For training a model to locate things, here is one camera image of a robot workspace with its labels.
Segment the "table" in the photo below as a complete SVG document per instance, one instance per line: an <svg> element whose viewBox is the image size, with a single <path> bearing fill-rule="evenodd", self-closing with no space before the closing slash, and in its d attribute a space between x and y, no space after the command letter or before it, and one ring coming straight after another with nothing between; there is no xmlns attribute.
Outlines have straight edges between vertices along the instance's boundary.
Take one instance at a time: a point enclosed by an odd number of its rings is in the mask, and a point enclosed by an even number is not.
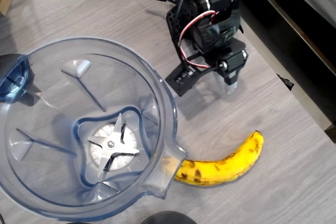
<svg viewBox="0 0 336 224"><path fill-rule="evenodd" d="M98 36L141 54L165 78L178 64L165 15L153 0L14 0L0 19L2 54L28 52L51 40ZM172 182L167 198L146 196L96 223L141 223L159 211L182 212L198 224L334 223L336 148L251 43L237 90L223 95L211 74L183 97L177 140L190 158L219 159L255 129L265 138L261 157L236 181L212 188ZM26 212L0 195L6 224L60 224Z"/></svg>

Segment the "blender blade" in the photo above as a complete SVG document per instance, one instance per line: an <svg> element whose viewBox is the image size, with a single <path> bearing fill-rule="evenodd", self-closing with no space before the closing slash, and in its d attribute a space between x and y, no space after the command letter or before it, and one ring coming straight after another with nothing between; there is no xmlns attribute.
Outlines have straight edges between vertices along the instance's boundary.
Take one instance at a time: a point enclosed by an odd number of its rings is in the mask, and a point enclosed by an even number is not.
<svg viewBox="0 0 336 224"><path fill-rule="evenodd" d="M98 177L104 170L111 156L115 153L125 153L125 154L135 154L138 153L139 150L130 147L121 142L121 113L118 116L118 119L115 123L114 129L110 135L107 137L103 136L90 136L88 137L89 142L99 145L102 148L99 168L98 168Z"/></svg>

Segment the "metal blade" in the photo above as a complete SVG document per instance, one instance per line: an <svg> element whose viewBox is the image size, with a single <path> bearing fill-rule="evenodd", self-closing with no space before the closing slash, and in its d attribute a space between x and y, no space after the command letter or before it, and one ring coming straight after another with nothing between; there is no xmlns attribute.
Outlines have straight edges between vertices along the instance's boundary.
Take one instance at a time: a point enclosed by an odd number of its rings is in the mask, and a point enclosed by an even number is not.
<svg viewBox="0 0 336 224"><path fill-rule="evenodd" d="M104 136L89 136L88 140L93 144L98 144L99 146L103 146L103 143L106 140Z"/></svg>
<svg viewBox="0 0 336 224"><path fill-rule="evenodd" d="M121 133L121 113L119 113L113 132Z"/></svg>
<svg viewBox="0 0 336 224"><path fill-rule="evenodd" d="M111 134L107 137L108 141L114 141L118 144L121 140L121 133L120 132L111 132Z"/></svg>
<svg viewBox="0 0 336 224"><path fill-rule="evenodd" d="M116 158L113 159L110 169L112 170L118 169L118 160Z"/></svg>
<svg viewBox="0 0 336 224"><path fill-rule="evenodd" d="M139 150L129 147L122 143L118 144L118 146L113 151L115 153L127 153L127 154L135 154L139 152Z"/></svg>
<svg viewBox="0 0 336 224"><path fill-rule="evenodd" d="M110 160L110 157L107 156L101 156L100 158L100 163L99 163L99 167L98 167L98 177L100 176L100 174L103 172L107 162Z"/></svg>

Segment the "screw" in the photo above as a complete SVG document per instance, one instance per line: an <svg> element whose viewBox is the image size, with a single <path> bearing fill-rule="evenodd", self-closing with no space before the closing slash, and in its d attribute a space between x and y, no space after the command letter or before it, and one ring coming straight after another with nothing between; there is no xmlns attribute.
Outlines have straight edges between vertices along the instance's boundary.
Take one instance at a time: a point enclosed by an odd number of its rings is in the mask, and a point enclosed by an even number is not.
<svg viewBox="0 0 336 224"><path fill-rule="evenodd" d="M114 147L114 141L108 141L108 142L107 142L107 146L108 146L109 148L113 148L113 147Z"/></svg>
<svg viewBox="0 0 336 224"><path fill-rule="evenodd" d="M246 58L247 58L247 53L246 53L246 51L243 50L242 53L243 53L244 60L246 60Z"/></svg>
<svg viewBox="0 0 336 224"><path fill-rule="evenodd" d="M224 68L224 70L226 70L226 69L227 69L227 64L226 64L226 62L225 62L225 61L223 61L223 68Z"/></svg>

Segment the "red wire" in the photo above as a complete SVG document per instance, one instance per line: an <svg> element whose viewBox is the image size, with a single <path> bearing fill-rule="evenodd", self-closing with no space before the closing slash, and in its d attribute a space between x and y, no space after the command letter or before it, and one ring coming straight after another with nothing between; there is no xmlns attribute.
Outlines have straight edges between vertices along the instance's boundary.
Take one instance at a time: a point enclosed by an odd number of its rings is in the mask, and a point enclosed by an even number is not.
<svg viewBox="0 0 336 224"><path fill-rule="evenodd" d="M200 15L198 15L196 18L194 18L192 21L189 22L188 25L186 25L186 27L184 27L184 29L182 30L181 34L180 34L180 38L178 40L178 43L179 43L179 48L180 48L180 52L181 52L181 55L183 57L183 59L188 62L190 65L193 65L193 66L196 66L196 67L199 67L199 68L209 68L209 66L207 65L200 65L200 64L196 64L196 63L193 63L191 61L189 61L187 59L187 56L185 55L185 52L183 51L182 47L181 47L181 42L182 42L182 38L183 38L183 35L184 33L197 21L199 21L201 18L203 18L204 16L207 16L209 14L212 14L211 18L213 18L215 15L216 15L216 12L214 10L208 10Z"/></svg>
<svg viewBox="0 0 336 224"><path fill-rule="evenodd" d="M206 12L202 13L202 14L199 14L196 18L194 18L192 21L189 22L188 25L186 25L184 27L184 29L182 30L181 34L180 34L180 38L178 40L178 43L179 43L179 48L180 48L180 52L182 54L182 57L183 59L188 62L190 65L193 65L193 66L196 66L196 67L199 67L199 68L209 68L209 66L207 65L200 65L200 64L196 64L196 63L193 63L191 61L189 61L187 59L187 56L185 55L185 52L183 51L182 47L181 47L181 42L182 42L182 38L183 38L183 35L184 33L197 21L199 21L201 18L203 18L204 16L207 16L209 14L212 14L213 16L216 15L216 12L214 10L207 10Z"/></svg>

